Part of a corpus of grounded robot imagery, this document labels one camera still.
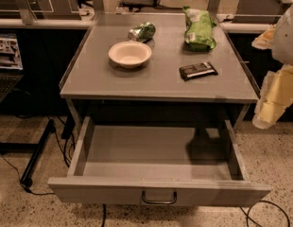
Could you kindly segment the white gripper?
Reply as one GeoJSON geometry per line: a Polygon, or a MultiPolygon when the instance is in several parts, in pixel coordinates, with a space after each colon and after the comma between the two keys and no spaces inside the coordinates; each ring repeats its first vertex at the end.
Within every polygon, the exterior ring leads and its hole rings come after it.
{"type": "Polygon", "coordinates": [[[262,50],[271,48],[273,59],[284,63],[277,72],[267,72],[254,110],[252,124],[258,129],[268,129],[293,104],[293,4],[276,26],[271,25],[251,45],[262,50]]]}

